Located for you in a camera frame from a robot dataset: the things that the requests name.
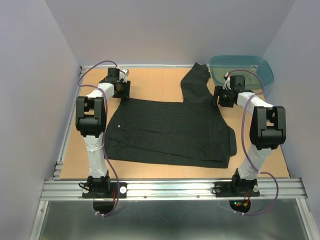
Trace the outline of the black striped long sleeve shirt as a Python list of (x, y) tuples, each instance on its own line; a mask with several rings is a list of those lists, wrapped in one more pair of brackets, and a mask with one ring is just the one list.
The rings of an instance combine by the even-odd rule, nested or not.
[(209, 68), (195, 63), (180, 82), (182, 102), (121, 101), (106, 129), (108, 158), (227, 168), (237, 153), (236, 135), (212, 105), (209, 78)]

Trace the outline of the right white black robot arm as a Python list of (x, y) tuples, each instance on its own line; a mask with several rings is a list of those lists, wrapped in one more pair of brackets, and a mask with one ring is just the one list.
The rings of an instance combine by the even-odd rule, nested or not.
[(230, 181), (216, 181), (212, 189), (218, 198), (258, 197), (258, 175), (267, 157), (286, 141), (286, 110), (273, 106), (258, 94), (246, 89), (245, 76), (226, 73), (223, 86), (214, 89), (213, 103), (232, 108), (238, 105), (243, 114), (251, 114), (249, 149), (244, 149), (245, 159)]

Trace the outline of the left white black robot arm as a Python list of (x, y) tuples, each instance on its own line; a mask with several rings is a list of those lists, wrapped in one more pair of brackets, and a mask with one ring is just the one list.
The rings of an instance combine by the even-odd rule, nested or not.
[(107, 76), (93, 91), (76, 99), (75, 127), (83, 137), (89, 161), (87, 181), (80, 183), (83, 198), (116, 198), (117, 187), (112, 186), (105, 163), (104, 134), (107, 127), (109, 98), (127, 100), (130, 97), (129, 70), (108, 68)]

